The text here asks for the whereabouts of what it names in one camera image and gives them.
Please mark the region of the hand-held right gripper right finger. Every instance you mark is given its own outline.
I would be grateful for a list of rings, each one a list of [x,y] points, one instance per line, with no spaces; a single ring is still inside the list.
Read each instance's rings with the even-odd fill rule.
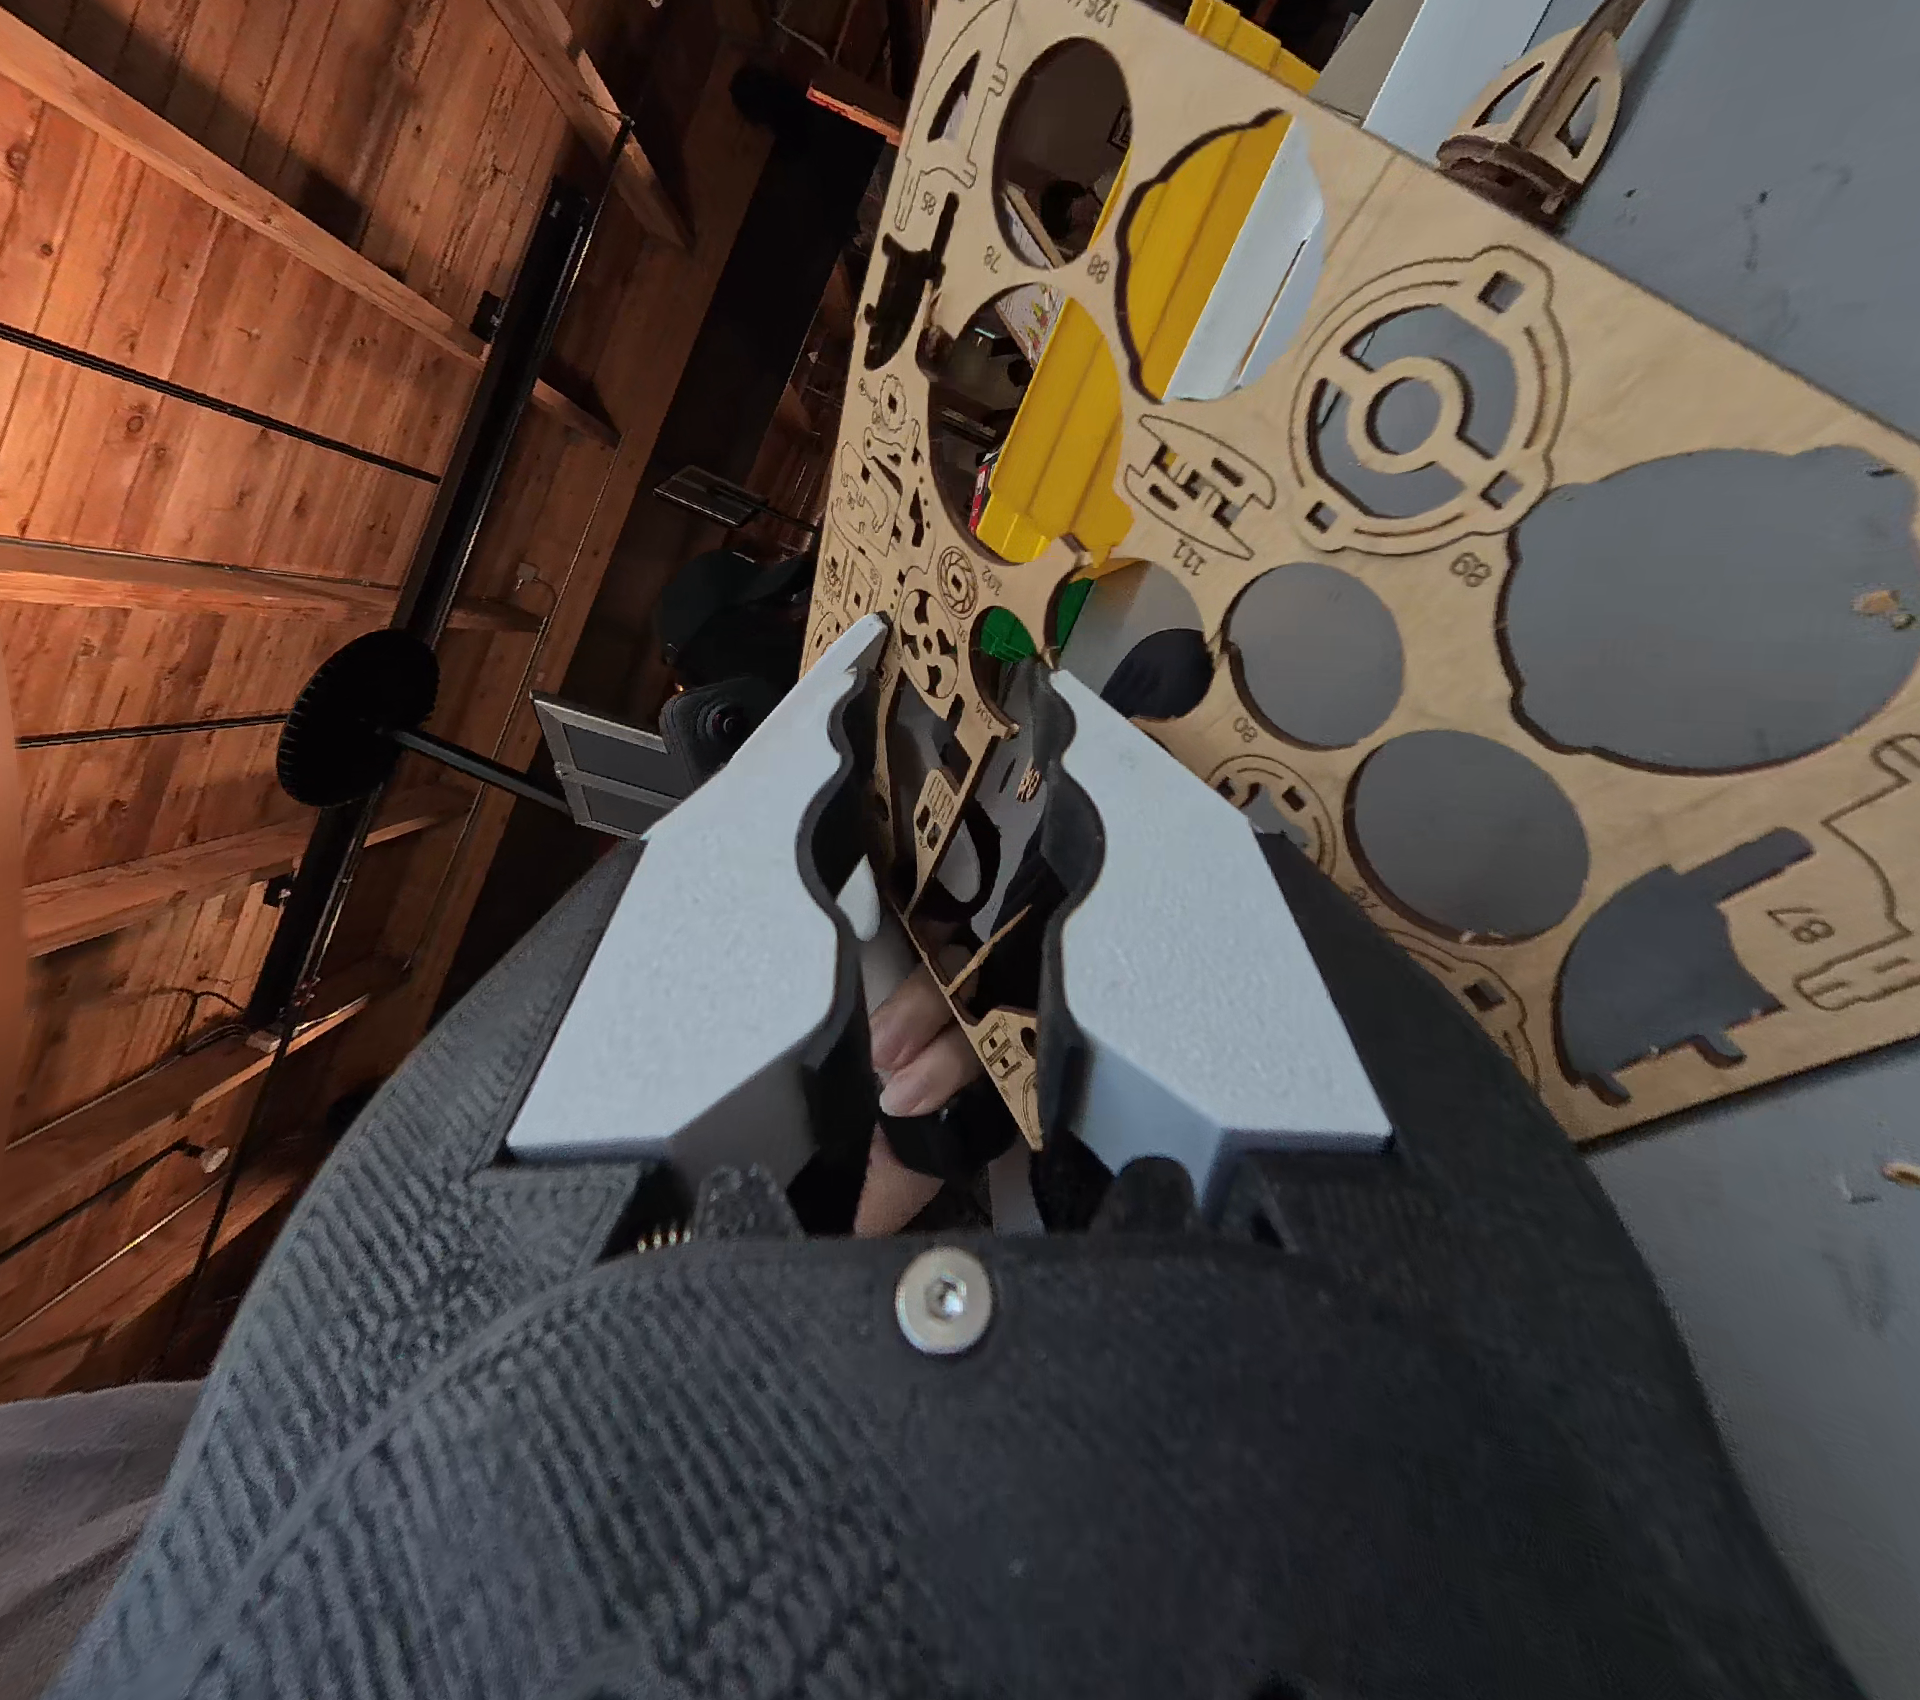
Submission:
[[[1387,1111],[1245,815],[1082,680],[1038,671],[1038,1122],[1220,1212],[1248,1155],[1381,1155]]]

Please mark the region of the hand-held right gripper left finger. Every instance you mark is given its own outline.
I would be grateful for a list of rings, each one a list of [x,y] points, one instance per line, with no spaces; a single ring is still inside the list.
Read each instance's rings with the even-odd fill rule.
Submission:
[[[876,1125],[862,938],[873,683],[890,621],[838,633],[731,759],[653,824],[505,1132],[512,1162],[858,1180]]]

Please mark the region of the wooden parts sheet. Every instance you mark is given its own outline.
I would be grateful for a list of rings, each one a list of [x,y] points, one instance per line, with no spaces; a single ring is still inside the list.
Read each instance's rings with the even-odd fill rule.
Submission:
[[[1915,444],[1287,87],[1234,16],[936,0],[854,323],[808,657],[867,613],[881,892],[990,942],[1038,815],[1008,607],[1061,662],[1063,583],[1159,582],[1202,682],[1145,734],[1294,838],[1579,1141],[1915,1035]],[[1276,482],[1253,553],[1134,510],[1091,559],[971,533],[1052,307],[1120,369],[1118,223],[1052,183],[1307,124],[1328,241],[1252,385],[1171,416]]]

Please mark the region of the person's left hand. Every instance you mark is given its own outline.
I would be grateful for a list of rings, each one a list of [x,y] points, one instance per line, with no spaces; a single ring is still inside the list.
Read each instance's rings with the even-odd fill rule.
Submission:
[[[938,980],[915,968],[870,1015],[877,1110],[894,1117],[939,1111],[980,1076]],[[899,1160],[876,1125],[851,1221],[855,1238],[886,1238],[914,1221],[946,1180]]]

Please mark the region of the grey framed panel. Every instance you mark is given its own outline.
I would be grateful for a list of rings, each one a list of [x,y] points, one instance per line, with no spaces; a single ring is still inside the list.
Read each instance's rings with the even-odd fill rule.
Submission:
[[[657,731],[547,693],[532,693],[529,706],[575,824],[637,839],[694,791],[684,753]]]

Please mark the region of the green plastic bin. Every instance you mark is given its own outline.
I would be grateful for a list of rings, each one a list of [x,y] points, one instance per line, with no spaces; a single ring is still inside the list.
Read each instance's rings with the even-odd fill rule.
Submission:
[[[1047,607],[1047,638],[1054,650],[1063,650],[1072,638],[1074,625],[1086,607],[1091,592],[1091,579],[1079,578],[1063,583],[1054,603]],[[1010,607],[990,607],[975,624],[973,648],[978,656],[998,663],[1013,666],[1044,654],[1044,642]]]

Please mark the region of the black round disc fixture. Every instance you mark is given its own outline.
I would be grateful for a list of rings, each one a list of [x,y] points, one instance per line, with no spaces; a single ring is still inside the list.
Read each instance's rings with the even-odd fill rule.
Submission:
[[[491,756],[425,731],[440,689],[433,648],[416,633],[381,628],[350,639],[300,688],[275,749],[278,788],[327,810],[377,796],[404,752],[453,770],[516,799],[569,813],[567,799]]]

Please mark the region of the yellow plastic bin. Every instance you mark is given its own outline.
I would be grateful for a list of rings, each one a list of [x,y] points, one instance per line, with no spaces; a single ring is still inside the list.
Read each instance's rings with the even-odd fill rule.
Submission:
[[[1116,315],[1140,389],[1145,454],[1121,465],[1121,371],[1086,305],[1054,290],[1044,343],[1010,432],[986,469],[971,533],[1010,561],[1067,537],[1104,559],[1135,510],[1167,526],[1181,559],[1253,553],[1241,518],[1270,510],[1276,480],[1176,404],[1243,391],[1279,361],[1304,325],[1324,269],[1328,207],[1289,113],[1220,132],[1179,154],[1127,203],[1127,164],[1096,185],[1052,181],[1038,210],[1060,254],[1118,226],[1123,279]]]

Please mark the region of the wooden shaft assembly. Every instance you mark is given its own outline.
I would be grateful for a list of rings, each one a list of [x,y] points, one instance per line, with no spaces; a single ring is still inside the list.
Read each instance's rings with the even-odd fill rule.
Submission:
[[[1435,170],[1553,234],[1587,189],[1620,124],[1620,43],[1647,0],[1602,0],[1577,26],[1508,63],[1433,151]]]

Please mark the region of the black ceiling track rail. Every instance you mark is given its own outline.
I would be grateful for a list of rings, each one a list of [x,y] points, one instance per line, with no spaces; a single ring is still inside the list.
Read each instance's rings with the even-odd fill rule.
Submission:
[[[504,298],[477,388],[437,483],[428,524],[384,630],[413,633],[435,652],[460,598],[467,561],[505,469],[518,426],[563,317],[597,213],[597,200],[577,185],[562,178],[547,185],[516,278]],[[275,1025],[290,1014],[343,904],[348,880],[385,788],[374,798],[315,808],[317,817],[300,853],[291,889],[282,902],[243,1009],[243,1021],[252,1031]]]

